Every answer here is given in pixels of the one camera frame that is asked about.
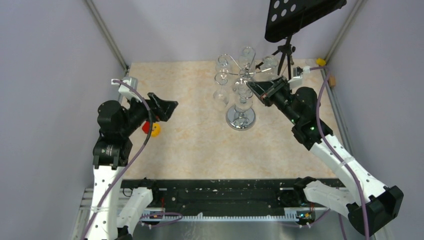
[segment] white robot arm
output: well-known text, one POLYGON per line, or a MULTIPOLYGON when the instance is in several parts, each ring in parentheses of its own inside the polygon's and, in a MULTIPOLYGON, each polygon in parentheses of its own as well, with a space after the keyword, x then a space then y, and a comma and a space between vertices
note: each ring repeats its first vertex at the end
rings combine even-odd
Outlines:
POLYGON ((97 123, 100 125, 100 136, 93 149, 92 206, 90 221, 82 240, 132 239, 131 235, 144 209, 153 200, 151 189, 135 188, 117 216, 122 175, 129 165, 128 159, 133 146, 130 135, 144 121, 149 121, 149 111, 152 114, 151 121, 166 122, 178 105, 176 101, 162 100, 154 93, 148 93, 150 99, 145 100, 150 108, 148 109, 140 97, 127 87, 136 89, 137 82, 134 77, 125 77, 122 81, 112 80, 113 85, 120 85, 119 93, 128 99, 128 109, 115 100, 106 101, 98 107, 97 123))
MULTIPOLYGON (((294 72, 301 73, 302 70, 298 67, 294 72)), ((319 157, 349 190, 349 192, 340 191, 312 177, 299 178, 294 188, 303 198, 301 202, 318 203, 340 213, 349 219, 358 232, 365 235, 361 209, 363 201, 357 182, 347 169, 348 165, 358 179, 360 191, 365 198, 369 235, 373 235, 397 217, 404 194, 397 186, 389 188, 366 171, 344 149, 325 122, 321 121, 325 139, 336 150, 342 161, 333 154, 318 131, 317 93, 310 87, 300 87, 293 94, 291 89, 293 81, 296 80, 293 79, 287 81, 281 76, 271 81, 248 82, 247 85, 265 106, 275 105, 294 124, 291 131, 297 141, 319 157)))

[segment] small yellow block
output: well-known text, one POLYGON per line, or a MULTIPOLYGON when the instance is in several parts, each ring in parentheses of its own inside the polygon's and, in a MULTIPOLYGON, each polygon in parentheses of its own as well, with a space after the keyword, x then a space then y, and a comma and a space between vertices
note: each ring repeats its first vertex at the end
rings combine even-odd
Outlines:
POLYGON ((153 123, 152 129, 151 129, 151 136, 156 137, 161 133, 161 125, 159 123, 153 123))
POLYGON ((317 60, 316 60, 316 64, 318 64, 318 66, 325 66, 327 63, 326 63, 326 61, 324 60, 324 59, 322 59, 322 58, 318 58, 317 60))

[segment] marble table surface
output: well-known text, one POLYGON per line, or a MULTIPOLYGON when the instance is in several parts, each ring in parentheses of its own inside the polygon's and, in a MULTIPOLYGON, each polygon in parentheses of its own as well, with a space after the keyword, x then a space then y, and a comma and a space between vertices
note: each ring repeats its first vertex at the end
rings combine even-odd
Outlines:
MULTIPOLYGON (((295 65, 300 67, 306 62, 305 59, 294 60, 295 65)), ((265 107, 254 97, 254 126, 246 131, 230 128, 225 120, 225 111, 213 107, 212 96, 218 87, 214 82, 215 74, 214 61, 131 65, 129 75, 138 79, 137 90, 143 96, 153 92, 163 100, 178 101, 179 105, 168 122, 160 122, 160 135, 150 139, 125 173, 125 179, 335 177, 319 158, 296 141, 291 132, 292 123, 275 106, 265 107)), ((322 82, 319 70, 303 76, 303 85, 317 92, 322 82)), ((321 119, 340 139, 326 92, 320 112, 321 119)), ((130 158, 145 137, 141 129, 132 134, 130 158)))

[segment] chrome base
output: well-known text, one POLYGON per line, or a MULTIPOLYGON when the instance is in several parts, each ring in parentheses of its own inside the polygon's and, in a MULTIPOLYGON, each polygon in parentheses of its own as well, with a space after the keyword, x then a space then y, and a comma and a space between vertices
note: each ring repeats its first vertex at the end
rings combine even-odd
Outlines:
POLYGON ((228 125, 235 130, 244 131, 250 129, 256 121, 255 111, 249 108, 245 112, 236 111, 236 105, 231 106, 225 116, 228 125))

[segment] gray wall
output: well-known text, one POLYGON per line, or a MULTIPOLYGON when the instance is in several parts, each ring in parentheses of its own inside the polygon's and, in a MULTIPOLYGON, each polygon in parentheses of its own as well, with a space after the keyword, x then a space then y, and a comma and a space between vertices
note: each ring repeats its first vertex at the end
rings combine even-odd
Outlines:
POLYGON ((0 233, 70 238, 123 71, 82 0, 0 1, 0 233))
POLYGON ((424 234, 424 1, 369 0, 330 61, 356 158, 405 194, 397 239, 424 234))
MULTIPOLYGON (((325 58, 357 0, 303 28, 293 36, 296 58, 325 58)), ((238 57, 243 45, 257 57, 280 43, 264 39, 269 0, 95 0, 125 60, 131 62, 214 60, 238 57)))

